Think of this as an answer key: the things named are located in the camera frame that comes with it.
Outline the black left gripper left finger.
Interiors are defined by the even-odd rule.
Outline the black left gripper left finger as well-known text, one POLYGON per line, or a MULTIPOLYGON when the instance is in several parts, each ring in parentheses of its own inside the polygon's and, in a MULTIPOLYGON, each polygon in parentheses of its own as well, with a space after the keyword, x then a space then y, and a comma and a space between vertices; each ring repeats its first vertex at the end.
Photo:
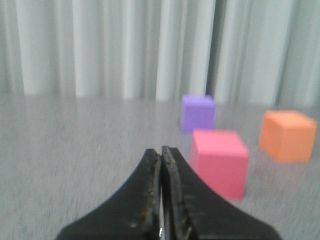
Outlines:
POLYGON ((146 149, 126 182, 103 204, 64 227, 58 240, 159 239, 161 157, 146 149))

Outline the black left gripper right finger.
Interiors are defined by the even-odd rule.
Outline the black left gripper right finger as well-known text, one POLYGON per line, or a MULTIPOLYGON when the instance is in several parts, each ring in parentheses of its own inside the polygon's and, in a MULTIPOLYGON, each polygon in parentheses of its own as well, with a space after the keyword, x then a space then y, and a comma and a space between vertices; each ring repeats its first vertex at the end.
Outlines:
POLYGON ((167 240, 279 240, 269 224, 210 189, 177 148, 162 147, 162 201, 167 240))

